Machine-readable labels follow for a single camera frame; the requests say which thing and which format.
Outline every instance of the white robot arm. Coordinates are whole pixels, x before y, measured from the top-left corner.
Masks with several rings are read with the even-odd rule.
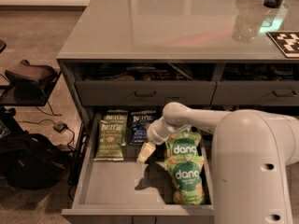
[[[213,134],[211,175],[216,224],[292,224],[285,165],[299,161],[299,120],[257,110],[164,107],[148,128],[163,143],[192,125]]]

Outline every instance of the green snack packet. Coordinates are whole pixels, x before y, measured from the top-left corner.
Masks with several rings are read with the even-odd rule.
[[[204,157],[190,154],[171,156],[165,161],[172,182],[176,189],[174,203],[182,205],[203,204],[203,191],[200,173],[204,165]]]
[[[122,141],[121,144],[123,146],[125,143],[125,133],[127,128],[127,120],[128,120],[128,111],[116,109],[116,110],[108,110],[106,114],[103,116],[103,120],[108,123],[119,123],[122,124]]]
[[[100,120],[98,149],[94,157],[95,161],[123,161],[123,126],[121,123]]]
[[[197,147],[201,138],[200,133],[192,132],[190,129],[170,135],[165,142],[165,158],[184,154],[198,156]]]

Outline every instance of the black backpack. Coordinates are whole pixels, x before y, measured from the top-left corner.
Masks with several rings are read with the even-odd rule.
[[[9,135],[0,139],[0,174],[11,187],[43,189],[65,174],[68,153],[40,133]]]

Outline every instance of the closed drawer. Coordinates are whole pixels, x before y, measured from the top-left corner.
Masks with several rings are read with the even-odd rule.
[[[78,81],[82,105],[210,105],[216,82],[212,81]]]
[[[299,105],[299,81],[223,81],[213,105]]]
[[[206,204],[176,205],[172,202],[171,177],[163,159],[154,158],[155,162],[149,164],[136,162],[141,146],[128,144],[123,150],[124,161],[93,160],[100,118],[96,114],[73,206],[63,210],[67,219],[72,223],[84,220],[83,223],[103,224],[182,223],[176,222],[176,217],[190,223],[212,221],[212,184],[203,146],[201,152],[206,162],[201,177]]]

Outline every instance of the concrete floor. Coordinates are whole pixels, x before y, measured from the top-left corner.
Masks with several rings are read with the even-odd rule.
[[[56,56],[80,14],[81,11],[0,10],[0,39],[7,43],[6,50],[0,55],[1,74],[4,74],[6,67],[22,59],[27,59],[32,64],[48,64],[59,68]],[[47,116],[36,107],[15,106],[17,110],[15,120],[24,130],[30,133],[42,133],[54,145],[67,148],[65,144],[72,138],[71,132],[55,132],[52,129],[52,122],[43,122],[39,125],[23,122],[39,122],[42,119],[52,119],[55,122],[61,120],[75,132],[76,140],[80,120],[63,77],[60,77],[49,102],[54,113],[62,114],[60,117]],[[40,108],[50,112],[48,105]],[[299,224],[299,163],[287,167],[287,174],[293,223]],[[61,216],[61,210],[71,206],[68,190],[67,176],[55,187],[42,190],[14,190],[2,178],[0,179],[0,223],[66,224],[68,221]]]

